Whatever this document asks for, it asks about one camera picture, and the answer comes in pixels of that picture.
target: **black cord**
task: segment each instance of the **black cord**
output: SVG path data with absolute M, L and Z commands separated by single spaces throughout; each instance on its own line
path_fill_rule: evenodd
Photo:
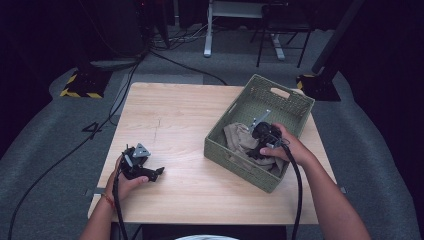
M 152 51 L 152 50 L 150 50 L 150 53 L 151 53 L 151 54 L 153 54 L 153 56 L 155 56 L 155 57 L 158 57 L 158 58 L 164 59 L 164 60 L 169 61 L 169 62 L 171 62 L 171 63 L 174 63 L 174 64 L 176 64 L 176 65 L 178 65 L 178 66 L 180 66 L 180 67 L 183 67 L 183 68 L 186 68 L 186 69 L 188 69 L 188 70 L 195 71 L 195 72 L 198 72 L 198 73 L 202 73 L 202 74 L 205 74 L 205 75 L 208 75 L 208 76 L 211 76 L 211 77 L 214 77 L 214 78 L 218 79 L 218 80 L 219 80 L 222 84 L 224 84 L 225 86 L 228 86 L 228 83 L 227 83 L 227 82 L 225 82 L 223 79 L 221 79 L 221 78 L 219 78 L 219 77 L 217 77 L 217 76 L 215 76 L 215 75 L 213 75 L 213 74 L 210 74 L 210 73 L 208 73 L 208 72 L 205 72 L 205 71 L 202 71 L 202 70 L 199 70 L 199 69 L 196 69 L 196 68 L 192 68 L 192 67 L 189 67 L 189 66 L 187 66 L 187 65 L 185 65 L 185 64 L 182 64 L 182 63 L 176 62 L 176 61 L 171 60 L 171 59 L 169 59 L 169 58 L 167 58 L 167 57 L 164 57 L 164 56 L 162 56 L 162 55 L 159 55 L 159 54 L 155 53 L 155 52 L 154 52 L 154 51 Z
M 302 213 L 302 201 L 303 201 L 303 187 L 302 187 L 302 177 L 300 176 L 299 167 L 297 166 L 296 161 L 294 160 L 293 155 L 291 154 L 290 148 L 287 144 L 282 145 L 284 151 L 286 152 L 287 157 L 289 157 L 290 163 L 293 165 L 294 172 L 297 177 L 297 187 L 298 187 L 298 199 L 297 199 L 297 213 L 296 219 L 294 221 L 292 239 L 296 239 L 297 229 L 299 228 L 300 214 Z
M 156 50 L 156 51 L 168 51 L 168 50 L 175 50 L 178 47 L 180 47 L 181 45 L 185 44 L 185 43 L 192 43 L 197 41 L 199 38 L 203 38 L 206 37 L 206 34 L 204 34 L 206 32 L 206 26 L 203 26 L 202 28 L 198 29 L 198 30 L 193 30 L 192 32 L 188 33 L 188 31 L 186 30 L 185 33 L 181 36 L 178 36 L 178 34 L 181 31 L 178 31 L 173 37 L 170 37 L 170 46 L 168 47 L 164 47 L 164 46 L 157 46 L 157 43 L 162 43 L 164 41 L 155 41 L 153 39 L 152 41 L 152 45 L 151 48 Z
M 141 230 L 142 225 L 140 224 L 140 226 L 138 226 L 137 230 L 135 231 L 133 237 L 131 238 L 131 240 L 135 240 L 135 238 L 137 237 L 138 233 Z
M 128 240 L 127 231 L 125 230 L 125 224 L 124 224 L 124 220 L 123 220 L 123 217 L 122 217 L 121 204 L 119 202 L 118 186 L 119 186 L 119 175 L 120 174 L 121 174 L 121 163 L 119 163 L 119 167 L 118 167 L 117 172 L 115 174 L 115 179 L 113 180 L 112 194 L 113 194 L 113 198 L 115 200 L 115 209 L 116 209 L 116 213 L 118 215 L 119 227 L 121 229 L 124 240 Z
M 142 61 L 143 58 L 139 58 L 137 64 L 133 67 L 133 69 L 131 69 L 131 73 L 130 73 L 130 77 L 128 79 L 128 81 L 131 81 L 131 78 L 135 72 L 135 70 L 137 69 L 138 65 L 140 64 L 140 62 Z M 16 215 L 22 205 L 22 203 L 24 202 L 25 198 L 28 196 L 28 194 L 31 192 L 31 190 L 56 166 L 58 166 L 60 163 L 62 163 L 64 160 L 66 160 L 69 156 L 71 156 L 74 152 L 76 152 L 80 147 L 82 147 L 88 140 L 90 140 L 108 121 L 110 121 L 110 118 L 116 113 L 116 111 L 119 109 L 119 106 L 123 103 L 124 101 L 124 97 L 121 99 L 121 101 L 119 102 L 118 107 L 113 111 L 113 112 L 109 112 L 109 116 L 108 118 L 100 124 L 100 126 L 95 129 L 90 136 L 88 136 L 87 138 L 85 138 L 80 144 L 78 144 L 74 149 L 72 149 L 69 153 L 67 153 L 64 157 L 62 157 L 59 161 L 57 161 L 55 164 L 53 164 L 50 168 L 48 168 L 43 174 L 40 175 L 40 177 L 37 178 L 37 180 L 35 180 L 35 182 L 27 189 L 27 191 L 24 193 L 24 195 L 22 196 L 22 198 L 19 200 L 18 205 L 16 206 L 13 215 L 12 215 L 12 219 L 10 220 L 10 225 L 9 225 L 9 233 L 8 233 L 8 240 L 12 239 L 12 234 L 13 234 L 13 225 L 15 223 L 15 219 L 16 219 Z
M 115 72 L 115 71 L 121 71 L 127 68 L 134 67 L 134 65 L 137 64 L 139 59 L 140 58 L 136 58 L 134 61 L 129 63 L 119 63 L 119 64 L 113 64 L 113 65 L 107 65 L 107 66 L 93 64 L 93 66 L 96 67 L 96 69 L 98 69 L 99 71 Z
M 132 79 L 132 77 L 133 77 L 133 75 L 134 75 L 135 70 L 136 70 L 136 69 L 138 68 L 138 66 L 140 65 L 141 61 L 142 61 L 142 58 L 140 58 L 140 59 L 138 60 L 138 62 L 136 63 L 136 65 L 134 65 L 134 66 L 133 66 L 133 68 L 130 70 L 130 72 L 128 73 L 127 82 L 126 82 L 126 83 L 125 83 L 125 85 L 124 85 L 124 86 L 123 86 L 123 87 L 119 90 L 118 95 L 116 96 L 115 101 L 113 102 L 112 106 L 110 107 L 108 121 L 109 121 L 112 125 L 117 126 L 117 124 L 116 124 L 116 123 L 112 122 L 112 116 L 116 113 L 116 111 L 118 111 L 119 107 L 120 107 L 120 106 L 122 105 L 122 103 L 124 102 L 125 96 L 128 94 L 128 90 L 129 90 L 129 88 L 130 88 L 131 79 Z M 115 103 L 116 103 L 116 101 L 118 100 L 118 98 L 119 98 L 119 96 L 121 95 L 122 90 L 123 90 L 124 88 L 125 88 L 125 92 L 124 92 L 124 95 L 123 95 L 123 96 L 122 96 L 122 98 L 121 98 L 121 101 L 119 102 L 119 104 L 118 104 L 118 106 L 115 108 L 115 110 L 113 110 L 113 111 L 112 111 L 113 106 L 115 106 Z

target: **black handheld controller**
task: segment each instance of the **black handheld controller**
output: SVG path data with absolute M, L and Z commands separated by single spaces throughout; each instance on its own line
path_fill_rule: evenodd
M 259 152 L 261 148 L 277 148 L 282 144 L 280 129 L 267 122 L 258 123 L 252 132 L 252 137 L 259 140 L 258 146 L 247 152 L 247 155 L 254 159 L 266 157 Z
M 128 180 L 147 176 L 150 182 L 156 182 L 159 175 L 163 173 L 164 167 L 158 168 L 156 170 L 151 170 L 144 168 L 143 164 L 147 161 L 150 156 L 150 152 L 143 147 L 140 143 L 137 145 L 137 148 L 131 147 L 125 149 L 122 153 L 121 159 L 121 170 L 122 173 Z

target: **wooden table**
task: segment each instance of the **wooden table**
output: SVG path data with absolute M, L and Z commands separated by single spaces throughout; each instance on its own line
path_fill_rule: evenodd
M 142 143 L 152 155 L 146 168 L 165 167 L 156 182 L 146 183 L 122 203 L 125 222 L 166 224 L 293 224 L 297 182 L 290 166 L 282 182 L 266 193 L 203 156 L 204 139 L 242 87 L 134 83 L 100 176 L 106 186 L 126 144 Z M 335 180 L 317 128 L 309 118 L 302 142 Z M 300 223 L 317 224 L 303 170 Z M 95 195 L 89 215 L 99 200 Z

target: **gray fabric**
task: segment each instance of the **gray fabric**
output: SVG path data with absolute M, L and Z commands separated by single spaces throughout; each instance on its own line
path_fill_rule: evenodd
M 277 157 L 253 159 L 247 155 L 247 152 L 256 148 L 259 142 L 252 137 L 252 134 L 249 132 L 249 129 L 246 125 L 242 123 L 229 124 L 224 127 L 224 133 L 227 139 L 228 148 L 231 151 L 244 159 L 250 160 L 260 168 L 264 169 L 265 171 L 269 171 L 277 177 L 281 175 L 284 160 Z M 249 171 L 252 168 L 249 164 L 246 164 L 237 158 L 230 157 L 229 160 Z

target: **black device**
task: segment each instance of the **black device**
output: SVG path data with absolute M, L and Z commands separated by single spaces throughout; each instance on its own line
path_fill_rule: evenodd
M 254 159 L 266 157 L 259 152 L 261 148 L 277 148 L 282 145 L 280 129 L 267 122 L 258 123 L 253 129 L 252 137 L 259 140 L 258 146 L 247 152 L 247 155 Z
M 290 148 L 288 146 L 290 142 L 288 142 L 287 140 L 284 140 L 283 136 L 281 135 L 280 129 L 278 129 L 276 126 L 271 125 L 267 122 L 262 122 L 262 120 L 265 119 L 269 113 L 270 111 L 267 110 L 267 112 L 262 117 L 259 118 L 260 120 L 258 121 L 259 122 L 258 124 L 256 124 L 257 122 L 256 118 L 253 120 L 253 123 L 251 125 L 251 128 L 254 127 L 252 131 L 252 137 L 254 139 L 258 139 L 259 143 L 255 149 L 252 149 L 249 152 L 247 152 L 247 155 L 254 159 L 263 159 L 267 156 L 264 156 L 259 152 L 261 148 L 282 147 L 284 149 L 284 152 L 289 158 L 290 163 L 293 165 L 294 171 L 296 173 L 297 184 L 298 184 L 297 212 L 296 212 L 296 219 L 294 222 L 293 232 L 292 232 L 292 239 L 296 239 L 297 229 L 299 227 L 299 222 L 300 222 L 300 214 L 302 212 L 302 201 L 303 201 L 302 178 L 300 176 L 299 168 L 296 164 L 296 161 L 293 158 L 293 155 L 291 154 Z
M 147 151 L 141 143 L 137 145 L 137 147 L 131 147 L 125 149 L 122 153 L 121 159 L 121 171 L 125 175 L 128 180 L 147 176 L 150 182 L 156 182 L 159 175 L 163 173 L 164 167 L 158 168 L 156 170 L 144 168 L 143 164 L 147 161 L 150 156 L 150 152 Z

